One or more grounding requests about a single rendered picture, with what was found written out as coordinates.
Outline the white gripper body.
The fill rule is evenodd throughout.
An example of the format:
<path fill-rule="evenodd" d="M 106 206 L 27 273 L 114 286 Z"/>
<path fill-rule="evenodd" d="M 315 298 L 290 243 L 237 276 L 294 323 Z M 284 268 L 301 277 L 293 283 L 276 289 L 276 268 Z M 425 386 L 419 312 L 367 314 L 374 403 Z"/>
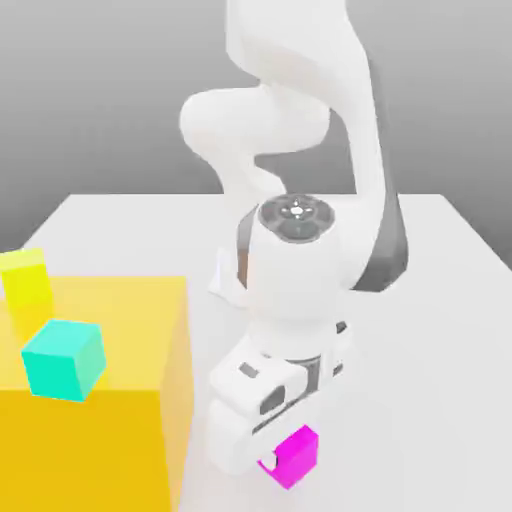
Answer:
<path fill-rule="evenodd" d="M 278 446 L 315 416 L 316 395 L 264 421 L 262 427 L 214 398 L 207 414 L 207 454 L 218 469 L 229 475 L 243 474 L 257 462 L 272 471 L 281 459 Z"/>

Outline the small magenta cube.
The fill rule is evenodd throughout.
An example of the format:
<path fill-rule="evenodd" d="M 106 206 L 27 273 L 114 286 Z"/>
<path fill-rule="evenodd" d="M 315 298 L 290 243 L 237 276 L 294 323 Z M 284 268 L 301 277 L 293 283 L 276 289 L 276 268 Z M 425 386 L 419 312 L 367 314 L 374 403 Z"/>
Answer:
<path fill-rule="evenodd" d="M 270 459 L 260 459 L 258 465 L 282 488 L 289 490 L 304 478 L 317 464 L 319 436 L 303 425 L 282 441 Z"/>

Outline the small teal cube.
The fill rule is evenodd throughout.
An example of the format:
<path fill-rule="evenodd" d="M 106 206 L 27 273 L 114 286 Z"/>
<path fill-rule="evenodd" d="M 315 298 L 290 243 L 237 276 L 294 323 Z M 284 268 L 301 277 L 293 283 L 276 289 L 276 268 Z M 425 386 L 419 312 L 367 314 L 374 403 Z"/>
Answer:
<path fill-rule="evenodd" d="M 34 396 L 84 402 L 106 369 L 101 327 L 50 319 L 22 348 Z"/>

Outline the small yellow cube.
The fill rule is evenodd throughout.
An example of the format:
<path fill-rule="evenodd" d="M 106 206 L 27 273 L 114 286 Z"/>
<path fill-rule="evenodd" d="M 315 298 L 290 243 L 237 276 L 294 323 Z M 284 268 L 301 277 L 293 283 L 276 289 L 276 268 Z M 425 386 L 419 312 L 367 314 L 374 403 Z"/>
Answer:
<path fill-rule="evenodd" d="M 41 248 L 0 253 L 7 311 L 23 325 L 44 325 L 53 315 L 53 293 Z"/>

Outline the large yellow box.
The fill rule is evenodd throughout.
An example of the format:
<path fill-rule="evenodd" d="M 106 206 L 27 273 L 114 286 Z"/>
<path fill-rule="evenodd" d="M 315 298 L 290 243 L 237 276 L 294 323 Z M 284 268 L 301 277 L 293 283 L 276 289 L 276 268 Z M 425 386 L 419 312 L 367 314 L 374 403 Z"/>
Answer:
<path fill-rule="evenodd" d="M 194 410 L 181 277 L 55 277 L 40 319 L 98 324 L 106 370 L 82 403 L 31 394 L 35 324 L 0 299 L 0 512 L 178 512 Z"/>

